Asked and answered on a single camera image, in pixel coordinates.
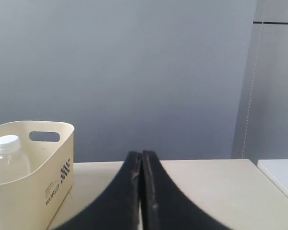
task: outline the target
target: white bottle cap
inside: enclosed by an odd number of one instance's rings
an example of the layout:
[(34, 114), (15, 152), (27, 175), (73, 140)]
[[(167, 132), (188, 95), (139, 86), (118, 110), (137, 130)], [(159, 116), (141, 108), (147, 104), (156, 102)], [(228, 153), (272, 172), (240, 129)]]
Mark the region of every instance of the white bottle cap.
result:
[(20, 149), (20, 139), (16, 135), (0, 137), (0, 153), (11, 153)]

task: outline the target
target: checkered logo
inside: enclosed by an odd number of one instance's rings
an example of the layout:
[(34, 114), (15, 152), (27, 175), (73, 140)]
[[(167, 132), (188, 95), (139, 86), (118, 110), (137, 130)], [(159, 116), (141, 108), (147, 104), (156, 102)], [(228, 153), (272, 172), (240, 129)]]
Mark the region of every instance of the checkered logo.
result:
[(68, 159), (68, 161), (66, 161), (66, 163), (61, 168), (61, 183), (63, 183), (63, 181), (65, 180), (65, 178), (69, 174), (69, 172), (70, 172), (69, 167), (70, 166), (71, 166), (70, 165), (70, 159)]

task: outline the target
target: white wall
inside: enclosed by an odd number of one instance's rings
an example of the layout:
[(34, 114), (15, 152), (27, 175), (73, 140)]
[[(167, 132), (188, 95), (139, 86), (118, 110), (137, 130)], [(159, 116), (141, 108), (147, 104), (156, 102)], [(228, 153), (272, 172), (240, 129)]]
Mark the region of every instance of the white wall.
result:
[[(258, 0), (255, 21), (288, 23), (288, 0), (269, 0), (263, 16), (265, 2)], [(275, 24), (253, 25), (232, 155), (242, 157), (256, 53), (244, 155), (253, 161), (288, 158), (288, 25)]]
[(76, 161), (228, 158), (255, 0), (0, 0), (0, 124), (74, 124)]

